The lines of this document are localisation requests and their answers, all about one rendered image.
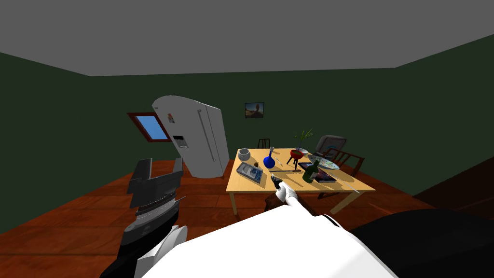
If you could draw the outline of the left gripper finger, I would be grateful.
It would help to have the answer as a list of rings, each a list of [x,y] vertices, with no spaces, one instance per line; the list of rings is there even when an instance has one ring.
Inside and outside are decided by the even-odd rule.
[[[137,186],[151,177],[152,158],[139,160],[130,178],[127,194],[132,194]]]
[[[175,160],[172,175],[174,187],[180,187],[181,178],[183,176],[183,159],[181,157]]]

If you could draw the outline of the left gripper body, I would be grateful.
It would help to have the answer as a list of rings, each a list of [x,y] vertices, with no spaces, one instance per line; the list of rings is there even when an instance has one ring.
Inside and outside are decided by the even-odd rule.
[[[180,187],[183,171],[172,172],[155,178],[146,179],[134,174],[129,182],[132,194],[130,208],[143,207],[156,202],[169,194],[176,194]]]

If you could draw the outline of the grey blue book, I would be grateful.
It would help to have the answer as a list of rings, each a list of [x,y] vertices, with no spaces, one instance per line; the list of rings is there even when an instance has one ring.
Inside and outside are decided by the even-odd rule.
[[[236,172],[258,184],[260,184],[263,175],[262,168],[255,167],[246,162],[242,162],[239,167],[236,168]]]

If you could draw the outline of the light wooden table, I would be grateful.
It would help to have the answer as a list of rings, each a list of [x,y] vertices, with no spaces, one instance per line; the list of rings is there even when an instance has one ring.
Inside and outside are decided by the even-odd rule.
[[[271,181],[271,172],[263,164],[263,159],[268,156],[268,149],[251,149],[251,157],[247,160],[248,164],[259,163],[259,167],[263,169],[263,175],[260,184],[251,181],[250,179],[242,176],[236,172],[236,168],[239,167],[241,161],[235,158],[233,163],[232,173],[227,184],[226,192],[229,193],[232,202],[233,212],[236,215],[236,204],[234,194],[240,193],[269,193],[275,192],[275,186]],[[290,170],[294,169],[294,165],[287,161],[290,158],[290,148],[274,149],[274,154],[272,157],[276,157],[281,162],[276,162],[272,170]],[[297,193],[349,193],[341,202],[331,209],[331,214],[336,214],[343,208],[348,206],[351,202],[355,201],[360,196],[367,192],[374,192],[375,190],[369,185],[359,181],[358,179],[346,174],[339,169],[324,169],[327,174],[331,173],[334,176],[342,179],[349,185],[351,185],[355,190],[360,193],[357,194],[351,188],[343,184],[341,181],[336,180],[333,183],[318,183],[316,181],[312,183],[306,183],[303,179],[302,172],[275,172],[276,177],[281,178],[287,185],[289,185]]]

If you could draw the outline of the red bowl on stand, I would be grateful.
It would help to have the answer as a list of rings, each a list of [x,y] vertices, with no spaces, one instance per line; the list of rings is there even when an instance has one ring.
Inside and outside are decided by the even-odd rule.
[[[304,156],[304,154],[298,150],[291,150],[290,151],[290,158],[289,160],[287,161],[287,165],[293,161],[293,165],[294,165],[294,171],[298,171],[297,170],[297,165],[298,165],[298,160],[301,159],[302,157]]]

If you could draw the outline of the green bottle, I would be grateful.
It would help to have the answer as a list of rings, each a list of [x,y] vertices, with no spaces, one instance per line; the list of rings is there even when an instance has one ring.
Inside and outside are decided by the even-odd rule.
[[[312,183],[315,177],[318,175],[319,170],[318,170],[318,164],[320,161],[316,160],[314,163],[311,165],[307,166],[305,169],[305,173],[303,174],[302,178],[305,182],[307,183]]]

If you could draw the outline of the white refrigerator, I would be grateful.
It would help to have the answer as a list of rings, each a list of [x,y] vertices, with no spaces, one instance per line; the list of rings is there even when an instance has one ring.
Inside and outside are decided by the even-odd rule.
[[[160,97],[152,107],[193,177],[224,175],[229,153],[219,108],[179,96]]]

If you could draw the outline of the red framed window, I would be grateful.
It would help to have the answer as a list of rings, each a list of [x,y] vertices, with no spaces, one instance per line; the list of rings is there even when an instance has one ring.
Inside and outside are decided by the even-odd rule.
[[[128,112],[147,142],[171,142],[171,138],[154,112]]]

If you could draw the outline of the dark book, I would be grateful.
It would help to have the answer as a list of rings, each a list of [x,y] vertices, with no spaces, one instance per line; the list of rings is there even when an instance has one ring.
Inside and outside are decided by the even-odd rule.
[[[312,163],[298,163],[298,165],[303,168],[304,170],[306,169],[307,166],[311,165]],[[318,183],[330,183],[330,182],[335,182],[336,179],[331,177],[329,174],[324,172],[320,167],[318,167],[319,173],[315,177],[313,181],[317,181]]]

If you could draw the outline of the patterned grey plate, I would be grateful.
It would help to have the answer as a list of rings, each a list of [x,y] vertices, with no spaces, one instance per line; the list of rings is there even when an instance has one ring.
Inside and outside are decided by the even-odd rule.
[[[335,164],[334,162],[332,162],[326,158],[316,156],[316,155],[311,155],[311,154],[309,154],[307,157],[312,164],[315,164],[316,162],[318,162],[318,167],[320,167],[320,168],[340,169],[340,167],[337,164]]]

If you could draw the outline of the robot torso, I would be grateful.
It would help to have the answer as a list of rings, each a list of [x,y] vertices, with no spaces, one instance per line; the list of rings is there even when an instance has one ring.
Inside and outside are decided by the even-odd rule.
[[[143,278],[398,278],[324,215],[281,206],[173,247]]]

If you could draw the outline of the long silver knife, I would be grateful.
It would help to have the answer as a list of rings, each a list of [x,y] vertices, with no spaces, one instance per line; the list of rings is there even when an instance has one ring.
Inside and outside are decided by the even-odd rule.
[[[345,181],[343,181],[342,179],[339,179],[338,177],[334,176],[333,174],[329,173],[329,175],[331,177],[333,177],[334,179],[338,180],[338,181],[341,181],[343,184],[345,184],[346,186],[348,186],[349,188],[351,188],[354,192],[356,192],[357,194],[359,194],[360,192],[355,190],[351,185],[349,185],[348,183],[346,183]]]

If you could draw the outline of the dark framed wall picture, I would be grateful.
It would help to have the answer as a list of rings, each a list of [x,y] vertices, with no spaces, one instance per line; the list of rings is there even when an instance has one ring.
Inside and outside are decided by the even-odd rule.
[[[257,119],[264,117],[264,102],[245,103],[245,118]]]

